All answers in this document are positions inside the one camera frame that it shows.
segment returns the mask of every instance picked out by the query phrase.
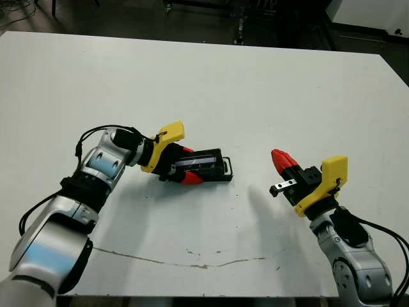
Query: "small metal clip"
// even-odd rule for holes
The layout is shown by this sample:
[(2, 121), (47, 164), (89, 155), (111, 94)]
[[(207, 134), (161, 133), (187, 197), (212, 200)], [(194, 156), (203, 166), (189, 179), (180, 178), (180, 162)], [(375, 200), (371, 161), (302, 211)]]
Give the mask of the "small metal clip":
[(294, 179), (290, 179), (290, 180), (281, 182), (280, 184), (272, 185), (270, 188), (270, 193), (273, 197), (276, 197), (280, 192), (283, 192), (285, 189), (295, 184), (297, 184), (297, 181), (295, 181)]

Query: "white wall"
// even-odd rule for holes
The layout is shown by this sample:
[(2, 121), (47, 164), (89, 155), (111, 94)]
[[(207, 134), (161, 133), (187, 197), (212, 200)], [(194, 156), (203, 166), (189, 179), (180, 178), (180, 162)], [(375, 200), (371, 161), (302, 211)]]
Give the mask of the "white wall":
[(333, 0), (327, 13), (333, 22), (384, 29), (390, 35), (400, 28), (409, 37), (409, 0)]

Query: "scratch mark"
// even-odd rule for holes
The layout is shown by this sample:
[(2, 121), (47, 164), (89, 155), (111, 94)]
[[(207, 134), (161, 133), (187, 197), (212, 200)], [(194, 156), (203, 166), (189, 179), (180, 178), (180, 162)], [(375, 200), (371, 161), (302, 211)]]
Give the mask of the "scratch mark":
[(246, 261), (250, 261), (250, 260), (264, 260), (264, 259), (265, 259), (265, 257), (256, 257), (256, 258), (248, 258), (248, 259), (238, 259), (238, 260), (226, 262), (225, 264), (216, 265), (216, 267), (224, 267), (224, 266), (229, 265), (229, 264), (236, 264), (237, 262), (246, 262)]
[(207, 270), (209, 268), (209, 266), (207, 264), (204, 264), (204, 265), (192, 264), (189, 267), (197, 267), (198, 269), (205, 269), (205, 270)]
[(122, 256), (122, 257), (128, 257), (128, 258), (133, 258), (133, 259), (138, 259), (138, 260), (143, 260), (143, 261), (149, 261), (149, 262), (153, 262), (154, 264), (165, 264), (162, 261), (157, 261), (157, 260), (153, 260), (153, 259), (149, 259), (149, 258), (143, 258), (143, 257), (138, 257), (138, 256), (132, 256), (132, 255), (127, 255), (127, 254), (117, 253), (115, 251), (108, 251), (108, 250), (103, 249), (103, 248), (93, 247), (93, 249), (96, 249), (97, 251), (103, 251), (104, 253), (109, 253), (109, 254), (113, 254), (113, 255)]
[(219, 265), (211, 265), (211, 264), (203, 264), (203, 265), (190, 264), (189, 265), (189, 264), (173, 264), (171, 262), (163, 262), (163, 261), (158, 261), (158, 260), (154, 260), (154, 259), (149, 259), (149, 258), (138, 257), (138, 256), (134, 256), (134, 255), (118, 253), (116, 251), (108, 251), (107, 249), (103, 249), (103, 248), (93, 247), (93, 249), (95, 249), (97, 251), (101, 251), (103, 253), (116, 255), (116, 256), (122, 256), (122, 257), (132, 258), (132, 259), (136, 259), (136, 260), (153, 262), (154, 264), (174, 265), (176, 267), (193, 267), (193, 268), (196, 268), (196, 269), (204, 269), (204, 270), (207, 270), (209, 267), (225, 267), (227, 265), (236, 264), (238, 262), (247, 262), (247, 261), (251, 261), (251, 260), (265, 260), (266, 259), (265, 257), (256, 257), (256, 258), (247, 258), (247, 259), (237, 259), (237, 260), (229, 261), (229, 262), (226, 262), (224, 264), (219, 264)]

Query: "red gripper tip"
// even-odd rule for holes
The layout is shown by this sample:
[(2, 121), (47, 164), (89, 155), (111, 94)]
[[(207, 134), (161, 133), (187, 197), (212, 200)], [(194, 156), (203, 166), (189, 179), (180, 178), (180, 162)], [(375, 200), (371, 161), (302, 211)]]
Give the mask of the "red gripper tip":
[(274, 166), (280, 175), (284, 169), (298, 165), (297, 161), (291, 158), (288, 153), (279, 149), (273, 149), (271, 151), (271, 157), (273, 158)]

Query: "white table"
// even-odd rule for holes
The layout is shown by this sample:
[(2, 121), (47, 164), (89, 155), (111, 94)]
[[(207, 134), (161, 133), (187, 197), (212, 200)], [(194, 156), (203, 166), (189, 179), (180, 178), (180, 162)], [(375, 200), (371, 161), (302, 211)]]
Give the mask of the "white table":
[[(129, 168), (100, 213), (83, 295), (336, 296), (330, 266), (283, 196), (270, 151), (304, 166), (349, 157), (342, 205), (408, 237), (409, 89), (380, 56), (40, 33), (0, 38), (0, 278), (20, 216), (72, 173), (86, 129), (222, 148), (230, 184), (182, 186)], [(84, 152), (96, 145), (89, 139)], [(397, 287), (403, 257), (371, 230)]]

